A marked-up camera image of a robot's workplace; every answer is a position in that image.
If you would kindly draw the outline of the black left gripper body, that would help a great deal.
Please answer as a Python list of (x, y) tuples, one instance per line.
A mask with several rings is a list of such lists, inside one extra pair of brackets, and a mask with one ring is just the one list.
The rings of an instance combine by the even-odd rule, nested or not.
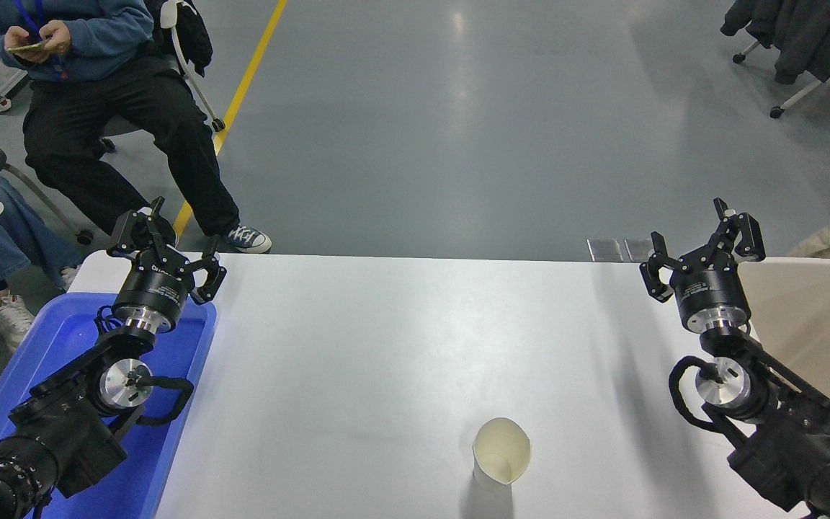
[(170, 275), (155, 264), (133, 262), (113, 302), (113, 315), (122, 321), (148, 315), (158, 323), (177, 323), (192, 289), (193, 275)]

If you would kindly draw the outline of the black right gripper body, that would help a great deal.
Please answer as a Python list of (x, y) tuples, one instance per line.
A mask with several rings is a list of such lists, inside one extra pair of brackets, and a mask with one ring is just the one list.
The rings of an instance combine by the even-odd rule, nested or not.
[(748, 321), (750, 306), (738, 276), (737, 259), (708, 265), (683, 260), (673, 275), (673, 292), (681, 321), (706, 321), (717, 314), (725, 321)]

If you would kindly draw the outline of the seated person's left hand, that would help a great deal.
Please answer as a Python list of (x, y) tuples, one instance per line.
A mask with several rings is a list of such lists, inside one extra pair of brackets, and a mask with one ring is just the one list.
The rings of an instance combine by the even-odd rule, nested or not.
[(71, 32), (63, 20), (50, 20), (40, 27), (37, 33), (44, 42), (44, 56), (64, 56), (71, 49)]

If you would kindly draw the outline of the seated person's right hand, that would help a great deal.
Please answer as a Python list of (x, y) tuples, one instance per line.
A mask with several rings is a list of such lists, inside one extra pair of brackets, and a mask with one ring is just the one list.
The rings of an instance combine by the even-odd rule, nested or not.
[(15, 50), (14, 52), (10, 52), (9, 49), (23, 48), (30, 45), (29, 35), (30, 34), (27, 32), (26, 29), (23, 29), (23, 27), (9, 27), (9, 29), (4, 33), (4, 49), (6, 49), (7, 53), (9, 53), (10, 56), (16, 59), (21, 59), (26, 62), (37, 63), (40, 61), (40, 59), (43, 59), (45, 61), (47, 58), (47, 53), (44, 52), (42, 54), (39, 48), (30, 50)]

